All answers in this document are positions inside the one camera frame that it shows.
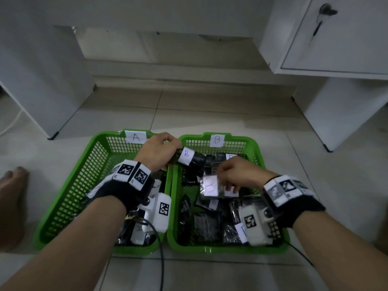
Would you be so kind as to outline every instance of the wrist strap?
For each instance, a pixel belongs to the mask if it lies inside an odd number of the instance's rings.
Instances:
[[[264,198],[280,227],[292,228],[304,211],[324,211],[317,195],[296,178],[277,176],[264,185]]]
[[[95,193],[94,199],[112,195],[125,206],[127,213],[148,200],[155,180],[150,176],[151,171],[142,163],[124,160],[115,168],[104,184]]]

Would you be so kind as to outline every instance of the tile floor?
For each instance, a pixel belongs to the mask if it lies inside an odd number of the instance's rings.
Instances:
[[[96,78],[99,88],[48,141],[25,115],[0,137],[0,173],[17,165],[31,171],[28,219],[22,243],[0,254],[0,284],[33,256],[36,226],[82,154],[90,138],[104,130],[150,129],[179,137],[229,132],[252,137],[266,166],[299,177],[312,187],[328,212],[355,233],[373,242],[386,212],[388,108],[327,153],[291,101],[292,87]],[[0,97],[0,130],[18,107]],[[292,243],[301,248],[293,232]],[[166,241],[165,290],[326,290],[316,271],[293,249],[278,256],[182,255]],[[159,252],[143,259],[113,257],[96,290],[150,290],[159,284]]]

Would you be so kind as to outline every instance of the cabinet door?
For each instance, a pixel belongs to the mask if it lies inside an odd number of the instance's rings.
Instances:
[[[325,3],[338,13],[319,15]],[[388,0],[312,0],[282,68],[388,74],[387,10]]]

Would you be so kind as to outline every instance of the white cable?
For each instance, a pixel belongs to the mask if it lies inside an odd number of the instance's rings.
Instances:
[[[11,128],[15,125],[15,123],[17,122],[17,120],[18,120],[19,117],[21,116],[22,112],[23,112],[23,110],[20,110],[19,113],[17,114],[17,116],[15,117],[14,121],[11,122],[11,124],[10,124],[8,127],[6,127],[5,130],[3,130],[2,132],[0,132],[0,137],[1,137],[2,135],[4,135],[7,131],[9,131],[9,129],[11,129]]]

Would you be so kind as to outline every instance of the black cable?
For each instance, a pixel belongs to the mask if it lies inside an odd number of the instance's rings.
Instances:
[[[311,264],[312,267],[315,268],[315,266],[313,265],[313,263],[306,257],[306,255],[304,255],[298,248],[296,248],[294,245],[292,245],[290,242],[284,240],[284,242],[286,242],[288,245],[290,245],[293,249],[295,249],[300,255],[302,255],[304,257],[305,260],[308,261],[309,264]]]
[[[164,283],[164,255],[163,255],[163,248],[162,248],[162,241],[160,240],[159,234],[156,231],[155,227],[151,222],[146,220],[145,218],[142,218],[140,216],[133,217],[133,220],[140,222],[142,225],[149,225],[154,233],[156,234],[156,238],[159,243],[159,250],[160,250],[160,260],[162,262],[162,278],[160,279],[160,291],[163,291],[163,283]]]

